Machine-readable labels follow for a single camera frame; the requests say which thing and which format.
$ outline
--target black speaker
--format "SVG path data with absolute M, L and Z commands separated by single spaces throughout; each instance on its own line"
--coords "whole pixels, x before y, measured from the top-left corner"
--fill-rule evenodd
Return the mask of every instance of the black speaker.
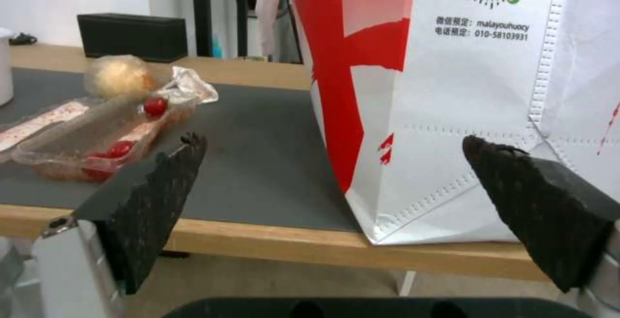
M 184 18 L 124 14 L 77 16 L 86 57 L 131 54 L 150 62 L 187 56 Z

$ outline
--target red brush stroke design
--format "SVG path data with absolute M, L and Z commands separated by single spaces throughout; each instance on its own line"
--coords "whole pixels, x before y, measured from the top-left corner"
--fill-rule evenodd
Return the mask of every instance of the red brush stroke design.
M 609 135 L 609 131 L 611 130 L 611 127 L 614 125 L 614 122 L 616 121 L 616 118 L 618 117 L 619 111 L 620 111 L 620 102 L 618 102 L 618 104 L 616 105 L 615 110 L 611 114 L 611 120 L 609 120 L 609 122 L 607 123 L 607 130 L 605 130 L 605 135 L 603 136 L 603 139 L 601 140 L 601 145 L 598 146 L 598 152 L 596 152 L 596 155 L 598 156 L 601 155 L 601 151 L 603 150 L 603 145 L 605 145 L 605 141 L 607 141 L 607 136 Z
M 379 145 L 379 148 L 377 150 L 378 151 L 385 150 L 386 148 L 392 147 L 393 144 L 394 144 L 394 133 L 390 134 L 390 136 L 388 136 L 387 139 L 385 139 L 385 141 L 381 142 L 381 145 Z
M 392 160 L 392 148 L 390 148 L 386 154 L 382 155 L 380 158 L 381 165 L 388 165 L 390 160 Z
M 402 71 L 409 19 L 378 24 L 345 38 L 342 0 L 293 2 L 312 53 L 323 107 L 327 154 L 339 186 L 346 192 L 351 186 L 364 136 L 351 66 L 378 65 Z M 389 162 L 390 153 L 386 156 Z

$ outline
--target wooden table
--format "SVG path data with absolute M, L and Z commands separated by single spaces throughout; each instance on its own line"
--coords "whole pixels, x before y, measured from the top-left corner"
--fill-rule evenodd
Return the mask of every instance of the wooden table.
M 15 67 L 83 72 L 89 60 L 80 48 L 12 47 Z M 188 57 L 174 64 L 197 70 L 205 81 L 307 90 L 303 66 Z M 171 65 L 155 64 L 169 69 Z M 70 210 L 8 205 L 0 191 L 0 236 L 33 239 L 44 224 Z M 363 234 L 242 223 L 180 219 L 166 249 L 198 254 L 320 263 L 374 269 L 548 280 L 520 244 L 464 243 L 374 247 Z

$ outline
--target white cup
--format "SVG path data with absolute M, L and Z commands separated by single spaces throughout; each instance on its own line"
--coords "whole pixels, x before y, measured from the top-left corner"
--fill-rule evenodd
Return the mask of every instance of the white cup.
M 0 106 L 13 99 L 13 78 L 11 78 L 11 55 L 9 37 L 13 33 L 0 27 Z

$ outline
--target black pole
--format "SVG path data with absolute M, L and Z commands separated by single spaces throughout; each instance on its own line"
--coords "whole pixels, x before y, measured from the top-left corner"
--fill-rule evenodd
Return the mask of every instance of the black pole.
M 237 56 L 248 55 L 248 0 L 237 0 Z
M 213 46 L 211 36 L 211 0 L 193 0 L 194 24 L 196 26 L 196 54 L 198 56 L 212 57 Z

